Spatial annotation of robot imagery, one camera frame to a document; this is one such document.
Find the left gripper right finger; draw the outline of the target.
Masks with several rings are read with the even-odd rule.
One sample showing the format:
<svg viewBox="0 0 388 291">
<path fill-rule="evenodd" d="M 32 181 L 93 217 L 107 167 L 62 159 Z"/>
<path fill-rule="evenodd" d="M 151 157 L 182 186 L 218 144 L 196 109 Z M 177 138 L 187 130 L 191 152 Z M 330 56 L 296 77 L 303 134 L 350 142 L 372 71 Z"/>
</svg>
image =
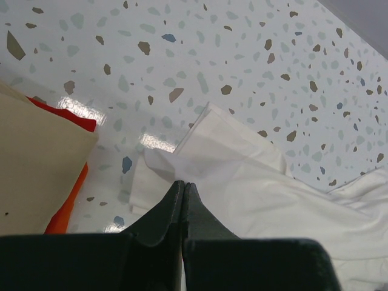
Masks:
<svg viewBox="0 0 388 291">
<path fill-rule="evenodd" d="M 182 211 L 187 290 L 340 290 L 318 242 L 239 238 L 204 206 L 194 183 L 186 184 Z"/>
</svg>

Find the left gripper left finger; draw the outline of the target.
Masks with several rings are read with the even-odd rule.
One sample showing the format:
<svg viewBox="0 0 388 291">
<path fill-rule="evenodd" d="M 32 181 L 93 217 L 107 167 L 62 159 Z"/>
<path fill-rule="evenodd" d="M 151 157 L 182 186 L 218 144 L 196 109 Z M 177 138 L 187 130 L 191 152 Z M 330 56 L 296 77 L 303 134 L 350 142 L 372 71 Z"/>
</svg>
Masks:
<svg viewBox="0 0 388 291">
<path fill-rule="evenodd" d="M 1 238 L 2 290 L 179 290 L 185 184 L 119 233 Z"/>
</svg>

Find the white t shirt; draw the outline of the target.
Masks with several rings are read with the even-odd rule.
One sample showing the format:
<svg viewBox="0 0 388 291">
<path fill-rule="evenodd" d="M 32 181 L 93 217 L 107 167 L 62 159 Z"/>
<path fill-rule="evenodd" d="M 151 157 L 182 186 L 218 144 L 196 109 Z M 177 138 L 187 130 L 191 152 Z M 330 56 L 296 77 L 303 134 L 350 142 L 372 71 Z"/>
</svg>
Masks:
<svg viewBox="0 0 388 291">
<path fill-rule="evenodd" d="M 176 180 L 242 238 L 310 238 L 329 253 L 343 290 L 387 286 L 387 171 L 324 193 L 292 177 L 282 152 L 208 104 L 174 152 L 144 149 L 129 203 L 142 215 Z"/>
</svg>

